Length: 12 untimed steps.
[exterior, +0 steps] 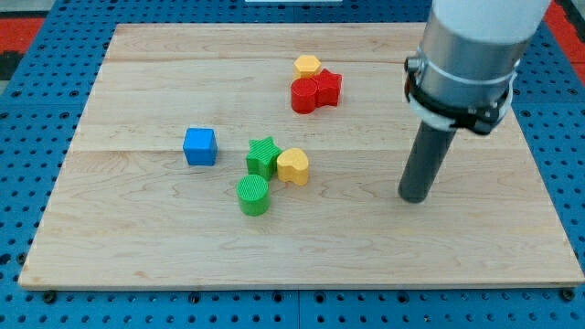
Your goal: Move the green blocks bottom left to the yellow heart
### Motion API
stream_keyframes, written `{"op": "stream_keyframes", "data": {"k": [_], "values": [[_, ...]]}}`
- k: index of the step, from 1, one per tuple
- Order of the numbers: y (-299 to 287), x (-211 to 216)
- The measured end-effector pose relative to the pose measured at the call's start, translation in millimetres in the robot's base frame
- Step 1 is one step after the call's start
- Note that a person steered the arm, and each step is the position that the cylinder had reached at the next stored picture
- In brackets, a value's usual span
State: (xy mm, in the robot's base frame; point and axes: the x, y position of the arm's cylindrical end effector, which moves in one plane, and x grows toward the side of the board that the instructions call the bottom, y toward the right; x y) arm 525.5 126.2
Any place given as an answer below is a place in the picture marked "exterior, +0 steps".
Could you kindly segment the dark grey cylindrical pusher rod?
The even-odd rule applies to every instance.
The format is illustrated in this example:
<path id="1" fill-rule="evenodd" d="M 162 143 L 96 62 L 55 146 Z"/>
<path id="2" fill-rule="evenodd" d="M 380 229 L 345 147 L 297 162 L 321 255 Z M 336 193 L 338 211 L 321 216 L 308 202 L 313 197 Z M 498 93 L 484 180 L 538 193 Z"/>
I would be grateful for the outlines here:
<path id="1" fill-rule="evenodd" d="M 399 181 L 399 196 L 409 203 L 423 202 L 431 191 L 456 131 L 437 130 L 421 122 Z"/>

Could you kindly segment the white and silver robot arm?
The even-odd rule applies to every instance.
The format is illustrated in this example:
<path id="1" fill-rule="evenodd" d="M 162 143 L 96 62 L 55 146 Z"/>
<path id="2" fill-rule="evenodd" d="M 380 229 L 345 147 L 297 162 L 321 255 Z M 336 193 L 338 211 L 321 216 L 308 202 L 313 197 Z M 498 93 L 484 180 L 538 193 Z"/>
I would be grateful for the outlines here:
<path id="1" fill-rule="evenodd" d="M 488 135 L 511 108 L 516 71 L 551 0 L 433 0 L 422 40 L 406 58 L 405 98 L 420 126 L 399 182 L 424 201 L 452 139 Z"/>

